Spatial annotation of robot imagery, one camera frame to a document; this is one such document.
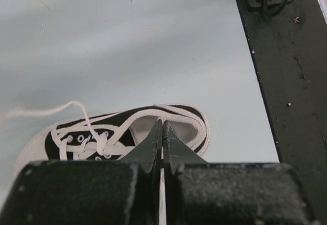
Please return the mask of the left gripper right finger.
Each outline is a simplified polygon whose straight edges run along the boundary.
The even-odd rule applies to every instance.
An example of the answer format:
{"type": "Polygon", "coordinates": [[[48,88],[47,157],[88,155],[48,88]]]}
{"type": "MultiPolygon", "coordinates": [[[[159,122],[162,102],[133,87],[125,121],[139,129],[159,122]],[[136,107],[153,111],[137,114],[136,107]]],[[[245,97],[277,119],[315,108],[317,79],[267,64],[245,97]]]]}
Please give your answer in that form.
{"type": "Polygon", "coordinates": [[[168,224],[315,224],[287,164],[208,163],[163,124],[168,224]]]}

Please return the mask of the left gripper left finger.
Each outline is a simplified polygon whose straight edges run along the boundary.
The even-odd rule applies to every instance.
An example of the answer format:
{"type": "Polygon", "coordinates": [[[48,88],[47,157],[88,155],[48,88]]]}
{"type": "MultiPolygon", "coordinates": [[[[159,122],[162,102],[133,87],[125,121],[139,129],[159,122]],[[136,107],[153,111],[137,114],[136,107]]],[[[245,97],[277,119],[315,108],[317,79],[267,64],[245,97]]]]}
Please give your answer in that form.
{"type": "Polygon", "coordinates": [[[34,161],[15,179],[1,224],[159,224],[163,123],[118,161],[34,161]]]}

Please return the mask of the black white sneaker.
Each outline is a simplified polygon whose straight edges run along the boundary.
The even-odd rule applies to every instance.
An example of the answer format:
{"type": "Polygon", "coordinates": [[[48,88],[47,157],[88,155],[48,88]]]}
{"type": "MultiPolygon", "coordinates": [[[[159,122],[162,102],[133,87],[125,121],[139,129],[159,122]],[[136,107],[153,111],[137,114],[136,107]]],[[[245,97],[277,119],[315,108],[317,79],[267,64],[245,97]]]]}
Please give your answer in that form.
{"type": "Polygon", "coordinates": [[[170,121],[178,138],[198,155],[209,145],[207,118],[197,108],[183,104],[159,104],[89,117],[80,102],[71,101],[48,110],[13,109],[6,113],[6,119],[50,116],[70,105],[80,107],[84,116],[56,123],[36,135],[21,151],[14,175],[34,161],[120,160],[146,138],[159,119],[170,121]]]}

